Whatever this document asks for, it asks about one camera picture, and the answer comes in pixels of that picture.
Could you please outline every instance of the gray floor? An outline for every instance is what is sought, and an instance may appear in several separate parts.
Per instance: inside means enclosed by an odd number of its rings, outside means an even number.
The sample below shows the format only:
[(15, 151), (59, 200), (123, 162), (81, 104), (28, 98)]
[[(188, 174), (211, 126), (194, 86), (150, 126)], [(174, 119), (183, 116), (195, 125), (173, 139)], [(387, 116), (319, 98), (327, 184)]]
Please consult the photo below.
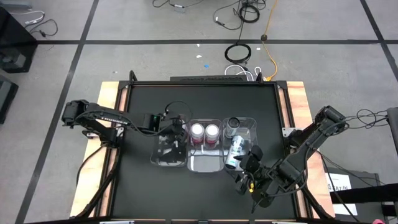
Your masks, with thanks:
[[(35, 0), (34, 10), (55, 19), (59, 33), (49, 39), (78, 40), (92, 0)], [(173, 0), (189, 4), (195, 0)], [(152, 7), (151, 1), (99, 0), (89, 40), (236, 39), (213, 23), (212, 14), (227, 0), (188, 8), (185, 14), (171, 6)], [(367, 0), (385, 39), (398, 39), (397, 1)], [(273, 0), (255, 24), (245, 24), (243, 39), (258, 39), (264, 32)], [(359, 0), (279, 0), (269, 28), (270, 39), (376, 39)], [(229, 26), (239, 24), (231, 9), (218, 14)], [(20, 22), (30, 20), (17, 17)], [(168, 80), (170, 76), (221, 75), (229, 65), (224, 44), (85, 45), (67, 101), (96, 101), (103, 81), (125, 80), (133, 69), (139, 80)], [(253, 44), (248, 67), (274, 71), (261, 45)], [(398, 57), (398, 45), (388, 46)], [(40, 45), (29, 73), (6, 74), (19, 85), (6, 123), (0, 126), (0, 222), (14, 223), (43, 146), (76, 45)], [(398, 83), (379, 44), (269, 45), (279, 70), (275, 80), (303, 81), (312, 115), (332, 105), (351, 116), (398, 106)], [(75, 192), (75, 176), (83, 160), (86, 139), (58, 122), (26, 222), (68, 218)], [(386, 183), (398, 182), (398, 156), (386, 127), (349, 130), (327, 140), (321, 148), (347, 169), (377, 172)]]

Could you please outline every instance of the black tabletop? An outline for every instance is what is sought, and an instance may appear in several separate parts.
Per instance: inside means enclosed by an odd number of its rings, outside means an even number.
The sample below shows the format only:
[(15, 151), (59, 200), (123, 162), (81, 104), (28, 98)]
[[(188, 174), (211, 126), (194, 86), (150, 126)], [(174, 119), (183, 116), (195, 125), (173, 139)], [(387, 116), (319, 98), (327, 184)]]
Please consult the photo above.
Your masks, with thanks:
[[(135, 86), (130, 113), (160, 113), (167, 103), (186, 102), (193, 118), (223, 120), (250, 117), (257, 121), (262, 162), (271, 166), (284, 157), (282, 122), (274, 85), (269, 86)], [(187, 111), (184, 105), (174, 110)], [(156, 138), (128, 131), (122, 148), (121, 167), (112, 216), (144, 219), (283, 219), (295, 218), (293, 196), (278, 197), (268, 208), (251, 214), (250, 195), (238, 195), (234, 180), (225, 171), (209, 174), (187, 167), (159, 167), (150, 162)]]

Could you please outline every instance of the wooden table frame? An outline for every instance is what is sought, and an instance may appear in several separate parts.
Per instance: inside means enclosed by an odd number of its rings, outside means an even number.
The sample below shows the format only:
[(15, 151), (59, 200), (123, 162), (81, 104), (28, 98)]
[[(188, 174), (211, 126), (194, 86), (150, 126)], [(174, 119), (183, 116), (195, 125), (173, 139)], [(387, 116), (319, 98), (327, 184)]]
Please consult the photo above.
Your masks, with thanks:
[[(282, 88), (279, 88), (280, 104), (282, 108), (282, 114), (284, 117), (285, 127), (290, 127), (290, 120), (293, 119), (295, 127), (304, 128), (312, 123), (312, 117), (310, 108), (308, 106), (307, 95), (305, 93), (303, 82), (286, 82), (287, 84), (287, 96)], [(97, 103), (101, 106), (108, 108), (115, 108), (116, 101), (119, 101), (119, 109), (125, 110), (125, 100), (127, 98), (127, 88), (124, 88), (118, 97), (119, 82), (103, 82), (101, 90), (99, 91), (99, 97)], [(293, 118), (289, 119), (288, 110), (291, 110)], [(105, 126), (111, 126), (110, 122), (100, 121)], [(86, 159), (91, 153), (93, 153), (100, 146), (100, 140), (98, 138), (89, 139), (86, 147), (85, 157)], [(79, 178), (79, 183), (76, 188), (75, 198), (73, 200), (72, 209), (70, 216), (77, 215), (80, 213), (86, 204), (94, 196), (98, 190), (103, 178), (103, 167), (106, 160), (106, 156), (109, 156), (109, 164), (107, 167), (108, 172), (112, 168), (113, 159), (116, 154), (115, 149), (102, 149), (94, 157), (92, 157), (82, 168)], [(335, 216), (333, 205), (331, 202), (329, 190), (327, 187), (327, 181), (325, 177), (325, 171), (323, 170), (323, 163), (319, 154), (314, 153), (313, 156), (308, 160), (308, 189), (311, 191), (313, 196), (316, 198), (318, 203), (322, 205), (325, 211), (331, 216)], [(106, 189), (103, 198), (100, 201), (99, 207), (91, 213), (91, 216), (105, 216), (107, 215), (107, 208), (109, 206), (111, 195), (111, 184)], [(305, 209), (305, 201), (302, 193), (298, 192), (298, 207), (300, 210), (301, 217), (308, 217)], [(312, 212), (314, 218), (318, 218), (315, 211)]]

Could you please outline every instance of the metal frame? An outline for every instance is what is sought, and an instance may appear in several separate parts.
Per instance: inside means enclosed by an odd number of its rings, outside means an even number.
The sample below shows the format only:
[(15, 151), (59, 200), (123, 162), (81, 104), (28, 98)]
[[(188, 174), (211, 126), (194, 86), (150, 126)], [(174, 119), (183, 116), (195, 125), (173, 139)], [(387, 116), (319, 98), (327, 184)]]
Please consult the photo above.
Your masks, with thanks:
[[(121, 95), (123, 90), (127, 87), (127, 94), (126, 94), (126, 100), (125, 100), (125, 105), (124, 105), (124, 110), (129, 111), (130, 106), (130, 96), (131, 93), (134, 89), (134, 87), (138, 86), (274, 86), (275, 89), (275, 96), (277, 100), (277, 107), (278, 107), (278, 114), (280, 118), (280, 126), (285, 127), (285, 122), (284, 122), (284, 117), (282, 113), (282, 108), (280, 104), (280, 96), (279, 96), (279, 86), (285, 87), (282, 88), (284, 92), (284, 100), (286, 103), (286, 108), (287, 108), (287, 114), (288, 114), (288, 119), (289, 119), (289, 124), (291, 127), (294, 127), (294, 118), (293, 118), (293, 113), (292, 113), (292, 107), (290, 104), (290, 98), (289, 98), (289, 92), (287, 91), (287, 85), (286, 81), (283, 82), (203, 82), (203, 81), (180, 81), (180, 82), (168, 82), (168, 81), (161, 81), (161, 82), (147, 82), (147, 81), (137, 81), (134, 73), (131, 74), (130, 80), (129, 81), (120, 81), (119, 86), (118, 86), (118, 93), (116, 96), (116, 103), (115, 103), (115, 109), (118, 109), (120, 107), (121, 103)], [(105, 158), (104, 166), (103, 166), (103, 171), (102, 171), (102, 176), (101, 176), (101, 183), (102, 180), (106, 177), (104, 174), (106, 174), (106, 171), (108, 170), (109, 166), (109, 159), (110, 159), (110, 150), (109, 150), (109, 155), (107, 151), (107, 156)], [(111, 191), (109, 195), (109, 200), (108, 200), (108, 206), (106, 210), (106, 215), (111, 217), (111, 214), (113, 213), (113, 204), (114, 204), (114, 194), (117, 188), (118, 184), (118, 175), (116, 174), (115, 179), (111, 182)], [(299, 200), (297, 194), (292, 194), (292, 202), (294, 203), (294, 208), (295, 208), (295, 216), (300, 217), (300, 208), (299, 208)], [(100, 210), (98, 206), (101, 206), (102, 200), (99, 201), (96, 207), (96, 213), (95, 215), (100, 214)], [(312, 216), (312, 210), (310, 206), (308, 205), (308, 202), (305, 200), (305, 207), (307, 211), (307, 217), (313, 217)]]

